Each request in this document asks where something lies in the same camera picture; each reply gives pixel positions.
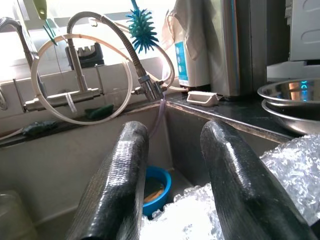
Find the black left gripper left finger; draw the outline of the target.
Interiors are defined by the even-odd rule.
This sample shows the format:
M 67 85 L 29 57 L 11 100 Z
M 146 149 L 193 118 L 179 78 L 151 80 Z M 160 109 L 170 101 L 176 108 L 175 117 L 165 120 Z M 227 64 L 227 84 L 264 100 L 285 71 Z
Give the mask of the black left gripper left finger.
M 148 154 L 146 126 L 126 122 L 89 180 L 65 239 L 139 239 Z

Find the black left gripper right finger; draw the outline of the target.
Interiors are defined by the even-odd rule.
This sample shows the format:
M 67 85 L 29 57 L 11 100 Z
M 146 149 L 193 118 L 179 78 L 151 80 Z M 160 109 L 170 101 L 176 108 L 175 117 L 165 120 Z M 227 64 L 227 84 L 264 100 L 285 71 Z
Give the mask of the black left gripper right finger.
M 208 121 L 200 147 L 225 239 L 316 239 L 281 183 L 234 127 Z

